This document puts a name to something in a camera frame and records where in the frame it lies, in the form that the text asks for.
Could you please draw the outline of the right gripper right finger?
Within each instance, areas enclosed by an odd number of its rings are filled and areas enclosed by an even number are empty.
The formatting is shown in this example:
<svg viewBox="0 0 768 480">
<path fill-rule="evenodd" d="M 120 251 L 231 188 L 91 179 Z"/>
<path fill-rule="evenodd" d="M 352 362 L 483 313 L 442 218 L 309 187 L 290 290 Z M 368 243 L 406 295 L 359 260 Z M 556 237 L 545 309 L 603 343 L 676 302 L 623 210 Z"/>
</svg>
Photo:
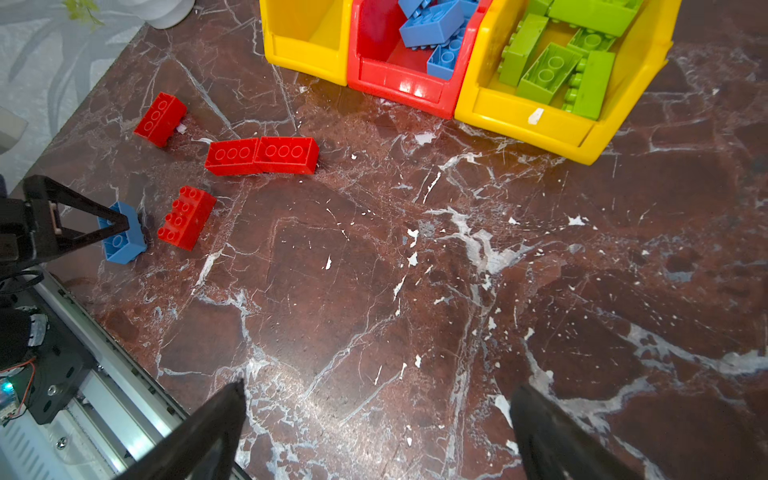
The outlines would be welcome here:
<svg viewBox="0 0 768 480">
<path fill-rule="evenodd" d="M 530 385 L 512 394 L 510 417 L 529 479 L 641 478 Z"/>
</svg>

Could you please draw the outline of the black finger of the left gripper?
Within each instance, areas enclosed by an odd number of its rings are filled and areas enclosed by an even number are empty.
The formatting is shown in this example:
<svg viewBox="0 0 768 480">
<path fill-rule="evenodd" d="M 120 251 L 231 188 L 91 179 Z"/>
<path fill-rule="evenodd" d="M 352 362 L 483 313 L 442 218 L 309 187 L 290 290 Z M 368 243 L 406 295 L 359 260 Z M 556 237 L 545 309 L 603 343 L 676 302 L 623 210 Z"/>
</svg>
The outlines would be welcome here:
<svg viewBox="0 0 768 480">
<path fill-rule="evenodd" d="M 129 230 L 128 217 L 43 175 L 22 182 L 23 258 L 45 263 Z"/>
</svg>

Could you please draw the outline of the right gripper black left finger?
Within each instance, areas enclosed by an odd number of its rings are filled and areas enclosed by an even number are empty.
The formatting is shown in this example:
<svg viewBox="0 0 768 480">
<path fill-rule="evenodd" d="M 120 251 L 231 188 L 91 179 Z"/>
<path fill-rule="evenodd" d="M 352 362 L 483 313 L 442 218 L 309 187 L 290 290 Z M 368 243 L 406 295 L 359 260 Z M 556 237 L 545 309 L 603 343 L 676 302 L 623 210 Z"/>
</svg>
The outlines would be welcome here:
<svg viewBox="0 0 768 480">
<path fill-rule="evenodd" d="M 225 385 L 120 479 L 246 479 L 235 461 L 246 423 L 245 381 Z"/>
</svg>

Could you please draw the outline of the red lego studs up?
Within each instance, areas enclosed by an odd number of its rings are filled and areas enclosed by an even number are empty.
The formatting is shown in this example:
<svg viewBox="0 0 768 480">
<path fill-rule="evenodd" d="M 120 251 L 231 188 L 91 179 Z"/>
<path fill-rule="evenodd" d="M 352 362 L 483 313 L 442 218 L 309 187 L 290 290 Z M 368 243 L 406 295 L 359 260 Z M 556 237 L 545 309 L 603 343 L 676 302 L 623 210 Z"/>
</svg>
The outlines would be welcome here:
<svg viewBox="0 0 768 480">
<path fill-rule="evenodd" d="M 216 198 L 203 190 L 183 186 L 158 230 L 158 239 L 192 251 L 216 204 Z"/>
</svg>

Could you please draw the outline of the red lego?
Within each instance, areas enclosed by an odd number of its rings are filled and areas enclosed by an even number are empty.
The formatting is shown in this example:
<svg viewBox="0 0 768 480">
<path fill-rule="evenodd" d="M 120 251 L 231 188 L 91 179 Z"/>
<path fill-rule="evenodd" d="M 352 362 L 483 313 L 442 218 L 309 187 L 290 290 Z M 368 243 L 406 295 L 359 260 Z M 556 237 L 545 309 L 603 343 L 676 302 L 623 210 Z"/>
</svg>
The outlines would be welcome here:
<svg viewBox="0 0 768 480">
<path fill-rule="evenodd" d="M 309 137 L 268 137 L 259 140 L 255 164 L 260 172 L 279 174 L 315 173 L 319 146 Z"/>
<path fill-rule="evenodd" d="M 187 107 L 178 98 L 160 92 L 133 133 L 164 148 L 186 113 Z"/>
<path fill-rule="evenodd" d="M 257 138 L 218 141 L 209 145 L 205 168 L 216 176 L 259 174 Z"/>
</svg>

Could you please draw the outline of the green lego long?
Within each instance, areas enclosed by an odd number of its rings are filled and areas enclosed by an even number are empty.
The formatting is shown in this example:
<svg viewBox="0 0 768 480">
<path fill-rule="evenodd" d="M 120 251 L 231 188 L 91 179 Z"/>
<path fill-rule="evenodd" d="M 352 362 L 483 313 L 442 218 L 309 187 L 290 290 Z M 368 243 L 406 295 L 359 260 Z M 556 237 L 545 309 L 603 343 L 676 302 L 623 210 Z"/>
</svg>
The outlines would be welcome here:
<svg viewBox="0 0 768 480">
<path fill-rule="evenodd" d="M 577 51 L 549 43 L 521 78 L 516 95 L 549 105 L 582 58 Z"/>
</svg>

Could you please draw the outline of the green lego pair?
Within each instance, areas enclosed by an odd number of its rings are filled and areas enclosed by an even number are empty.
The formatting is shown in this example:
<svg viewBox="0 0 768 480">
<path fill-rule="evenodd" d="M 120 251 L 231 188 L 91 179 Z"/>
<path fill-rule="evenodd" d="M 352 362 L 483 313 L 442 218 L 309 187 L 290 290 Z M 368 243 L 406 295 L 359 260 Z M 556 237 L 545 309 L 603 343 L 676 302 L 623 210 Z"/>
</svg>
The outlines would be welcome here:
<svg viewBox="0 0 768 480">
<path fill-rule="evenodd" d="M 539 14 L 528 14 L 518 23 L 501 53 L 497 72 L 502 84 L 512 87 L 519 84 L 548 23 L 549 18 Z"/>
</svg>

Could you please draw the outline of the green lego short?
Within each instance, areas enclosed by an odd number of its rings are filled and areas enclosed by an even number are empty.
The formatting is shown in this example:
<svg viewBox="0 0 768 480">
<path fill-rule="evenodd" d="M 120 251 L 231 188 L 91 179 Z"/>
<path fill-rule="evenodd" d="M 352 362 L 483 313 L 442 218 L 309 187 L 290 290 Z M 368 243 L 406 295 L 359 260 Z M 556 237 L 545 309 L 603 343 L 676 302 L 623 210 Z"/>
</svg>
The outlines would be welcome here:
<svg viewBox="0 0 768 480">
<path fill-rule="evenodd" d="M 602 32 L 579 28 L 569 40 L 566 48 L 579 55 L 588 56 L 594 51 L 609 51 L 616 41 L 614 36 Z"/>
</svg>

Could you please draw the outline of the white flower pot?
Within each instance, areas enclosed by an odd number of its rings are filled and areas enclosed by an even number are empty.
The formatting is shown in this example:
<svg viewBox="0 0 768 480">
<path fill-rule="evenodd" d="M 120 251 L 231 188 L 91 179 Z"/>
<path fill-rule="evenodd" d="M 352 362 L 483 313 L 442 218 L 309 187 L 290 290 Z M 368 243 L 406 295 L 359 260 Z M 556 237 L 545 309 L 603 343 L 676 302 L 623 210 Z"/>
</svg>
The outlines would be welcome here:
<svg viewBox="0 0 768 480">
<path fill-rule="evenodd" d="M 118 0 L 129 13 L 156 29 L 167 29 L 184 20 L 195 0 Z"/>
</svg>

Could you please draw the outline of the left yellow bin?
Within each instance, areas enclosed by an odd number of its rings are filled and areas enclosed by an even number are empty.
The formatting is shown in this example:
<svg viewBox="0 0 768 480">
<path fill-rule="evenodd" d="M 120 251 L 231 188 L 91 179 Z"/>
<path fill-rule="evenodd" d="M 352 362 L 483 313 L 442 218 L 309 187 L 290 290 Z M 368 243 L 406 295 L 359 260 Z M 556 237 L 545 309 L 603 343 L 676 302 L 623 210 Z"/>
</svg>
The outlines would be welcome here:
<svg viewBox="0 0 768 480">
<path fill-rule="evenodd" d="M 347 84 L 352 0 L 261 0 L 267 61 Z"/>
</svg>

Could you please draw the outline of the yellow bin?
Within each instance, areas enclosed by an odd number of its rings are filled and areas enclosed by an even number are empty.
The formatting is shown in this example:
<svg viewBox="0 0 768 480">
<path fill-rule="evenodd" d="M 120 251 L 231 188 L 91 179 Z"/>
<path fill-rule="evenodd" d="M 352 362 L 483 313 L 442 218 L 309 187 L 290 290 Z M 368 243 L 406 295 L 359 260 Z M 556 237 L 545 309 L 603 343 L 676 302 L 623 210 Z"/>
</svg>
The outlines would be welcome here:
<svg viewBox="0 0 768 480">
<path fill-rule="evenodd" d="M 267 61 L 347 84 L 352 0 L 261 0 Z"/>
<path fill-rule="evenodd" d="M 590 165 L 666 65 L 680 6 L 678 1 L 494 1 L 478 30 L 455 117 Z M 519 84 L 499 81 L 502 50 L 528 14 L 547 16 L 549 23 L 527 70 L 549 43 L 566 47 L 579 28 L 616 38 L 609 51 L 583 56 L 549 105 L 518 97 Z"/>
</svg>

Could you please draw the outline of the red middle bin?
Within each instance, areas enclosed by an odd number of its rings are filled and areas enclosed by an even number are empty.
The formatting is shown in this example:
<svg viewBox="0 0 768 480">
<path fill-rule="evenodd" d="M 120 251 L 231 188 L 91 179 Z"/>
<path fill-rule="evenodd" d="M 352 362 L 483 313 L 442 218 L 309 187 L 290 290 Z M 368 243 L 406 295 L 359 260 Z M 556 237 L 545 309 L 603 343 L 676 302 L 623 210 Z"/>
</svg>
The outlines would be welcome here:
<svg viewBox="0 0 768 480">
<path fill-rule="evenodd" d="M 444 119 L 454 116 L 478 30 L 491 3 L 476 2 L 458 42 L 446 47 L 454 66 L 445 78 L 429 71 L 440 49 L 406 48 L 399 28 L 406 16 L 395 1 L 355 1 L 352 5 L 348 84 L 361 92 L 398 102 Z"/>
</svg>

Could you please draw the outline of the blue lego tilted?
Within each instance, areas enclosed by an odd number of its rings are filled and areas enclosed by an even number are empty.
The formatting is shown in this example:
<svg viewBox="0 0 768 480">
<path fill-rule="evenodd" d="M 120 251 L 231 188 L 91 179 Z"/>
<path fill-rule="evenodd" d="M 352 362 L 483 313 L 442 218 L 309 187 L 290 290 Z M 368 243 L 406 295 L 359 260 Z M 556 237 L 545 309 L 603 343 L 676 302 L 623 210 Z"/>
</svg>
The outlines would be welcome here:
<svg viewBox="0 0 768 480">
<path fill-rule="evenodd" d="M 460 29 L 446 43 L 438 45 L 427 61 L 427 74 L 449 81 L 454 74 L 458 55 L 462 47 L 465 30 Z"/>
</svg>

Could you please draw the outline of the right yellow bin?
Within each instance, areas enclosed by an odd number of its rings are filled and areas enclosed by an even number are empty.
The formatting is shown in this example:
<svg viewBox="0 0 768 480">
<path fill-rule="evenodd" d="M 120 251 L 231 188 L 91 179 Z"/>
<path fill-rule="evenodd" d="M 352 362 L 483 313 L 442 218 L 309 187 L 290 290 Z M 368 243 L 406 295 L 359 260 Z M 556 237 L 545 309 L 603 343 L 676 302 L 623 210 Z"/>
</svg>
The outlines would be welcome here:
<svg viewBox="0 0 768 480">
<path fill-rule="evenodd" d="M 590 165 L 666 65 L 680 6 L 678 1 L 494 1 L 478 30 L 455 117 Z M 502 50 L 528 14 L 547 16 L 549 23 L 527 70 L 549 43 L 566 47 L 579 28 L 616 38 L 609 51 L 583 56 L 549 105 L 518 97 L 519 84 L 499 81 Z"/>
</svg>

